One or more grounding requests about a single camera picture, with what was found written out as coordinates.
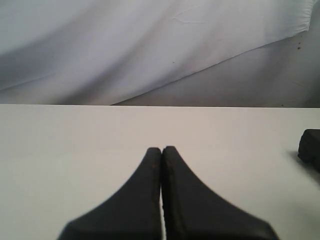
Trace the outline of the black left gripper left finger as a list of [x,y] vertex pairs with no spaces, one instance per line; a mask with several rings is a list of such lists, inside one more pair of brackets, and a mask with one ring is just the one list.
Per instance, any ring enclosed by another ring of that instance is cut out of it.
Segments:
[[160,240],[159,148],[147,149],[127,182],[108,200],[70,221],[61,240]]

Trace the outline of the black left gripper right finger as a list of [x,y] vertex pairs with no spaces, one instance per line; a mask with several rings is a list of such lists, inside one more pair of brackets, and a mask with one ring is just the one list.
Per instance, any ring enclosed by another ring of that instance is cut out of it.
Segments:
[[271,225],[207,187],[174,146],[161,156],[161,191],[168,240],[277,240]]

